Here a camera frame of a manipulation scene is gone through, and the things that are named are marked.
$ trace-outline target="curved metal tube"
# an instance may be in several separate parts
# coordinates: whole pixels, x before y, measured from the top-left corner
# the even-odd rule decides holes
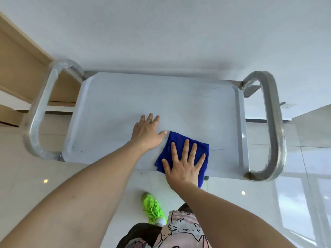
[[[243,90],[245,91],[256,81],[259,81],[262,87],[271,153],[264,170],[250,171],[250,179],[266,181],[277,178],[283,171],[286,161],[286,140],[275,78],[267,71],[254,71],[243,80]]]
[[[28,152],[33,156],[53,160],[58,160],[60,158],[61,152],[46,151],[40,146],[38,135],[39,127],[44,119],[46,107],[54,84],[60,72],[66,68],[74,71],[79,78],[85,80],[84,70],[76,62],[67,59],[51,62],[43,86],[38,96],[31,104],[29,113],[22,124],[24,145]]]

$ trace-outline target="person's right arm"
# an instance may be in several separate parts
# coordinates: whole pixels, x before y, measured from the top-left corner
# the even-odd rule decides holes
[[[196,166],[193,165],[196,144],[188,157],[189,141],[185,141],[182,160],[178,160],[174,143],[171,147],[172,170],[168,162],[162,160],[166,179],[192,209],[212,247],[295,247],[258,216],[197,187],[204,156]]]

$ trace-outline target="black pants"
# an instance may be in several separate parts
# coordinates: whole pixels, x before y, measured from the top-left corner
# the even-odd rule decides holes
[[[187,203],[183,204],[178,210],[193,213]],[[116,248],[124,248],[128,242],[134,238],[142,238],[150,247],[153,247],[161,229],[162,227],[160,226],[148,223],[136,224],[130,229],[128,234],[120,240]]]

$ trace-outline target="shoelace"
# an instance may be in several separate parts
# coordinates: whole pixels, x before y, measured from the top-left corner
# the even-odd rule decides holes
[[[158,212],[158,207],[159,207],[159,202],[157,200],[155,200],[155,204],[153,205],[153,207],[150,204],[150,207],[148,208],[147,211],[145,211],[147,213],[147,216],[149,218],[151,218],[151,220],[153,222],[155,222],[155,220],[160,217],[159,216],[159,212]]]

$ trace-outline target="forearm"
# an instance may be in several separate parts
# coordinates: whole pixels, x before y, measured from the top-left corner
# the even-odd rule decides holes
[[[294,247],[258,216],[192,183],[175,191],[194,212],[212,247]]]
[[[130,141],[81,170],[43,199],[0,247],[99,247],[143,153]]]

